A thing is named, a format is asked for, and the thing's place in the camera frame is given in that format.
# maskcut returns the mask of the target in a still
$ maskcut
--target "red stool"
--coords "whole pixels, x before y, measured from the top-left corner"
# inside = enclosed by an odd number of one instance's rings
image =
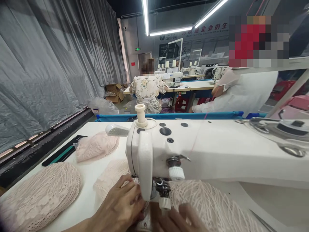
[[[201,105],[203,103],[205,103],[207,100],[207,98],[200,98],[199,101],[197,102],[198,105]]]
[[[183,98],[181,95],[178,95],[178,98],[175,104],[175,111],[187,112],[188,103],[189,103],[189,98]]]
[[[273,97],[274,100],[279,101],[287,93],[287,91],[295,84],[295,82],[296,81],[280,81],[275,85],[270,96]]]

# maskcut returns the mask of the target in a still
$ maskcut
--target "white dress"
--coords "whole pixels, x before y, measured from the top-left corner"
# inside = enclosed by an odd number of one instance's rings
[[[155,75],[137,76],[131,83],[132,92],[136,94],[138,104],[146,106],[146,114],[160,113],[162,107],[157,96],[159,92],[166,93],[164,87],[167,86],[161,77]]]
[[[192,107],[194,113],[243,111],[244,117],[265,104],[276,84],[278,72],[236,75],[228,70],[218,82],[226,93],[214,101]]]

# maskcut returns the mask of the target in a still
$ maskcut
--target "fluorescent light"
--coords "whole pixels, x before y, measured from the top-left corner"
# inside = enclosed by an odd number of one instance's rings
[[[215,5],[200,21],[197,22],[194,28],[198,28],[206,19],[208,19],[213,13],[215,13],[224,3],[228,0],[222,0],[219,4]]]
[[[192,28],[193,27],[183,27],[183,28],[172,29],[172,30],[168,30],[168,31],[154,32],[154,33],[150,33],[150,36],[170,34],[170,33],[181,32],[181,31],[189,31],[189,30],[192,30]]]
[[[149,35],[148,4],[147,4],[147,1],[148,1],[148,0],[142,0],[146,36]]]

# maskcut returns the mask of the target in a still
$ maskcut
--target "gray curtain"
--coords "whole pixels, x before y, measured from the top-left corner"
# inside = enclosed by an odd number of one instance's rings
[[[124,83],[106,0],[0,1],[0,153]]]

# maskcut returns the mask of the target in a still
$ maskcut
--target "pink lace fabric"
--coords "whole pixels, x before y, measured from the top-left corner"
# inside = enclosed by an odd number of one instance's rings
[[[108,136],[105,131],[92,137],[84,137],[79,140],[75,152],[77,162],[101,159],[115,151],[118,144],[119,137]]]
[[[121,175],[129,174],[126,159],[111,161],[94,184],[102,200]],[[209,232],[265,232],[247,211],[242,210],[226,194],[208,183],[198,180],[170,181],[170,199],[177,210],[182,203],[190,203]],[[137,231],[152,231],[149,208],[145,219],[137,224]]]
[[[76,199],[81,188],[82,178],[73,164],[49,165],[14,187],[13,193],[0,202],[5,231],[42,229]]]

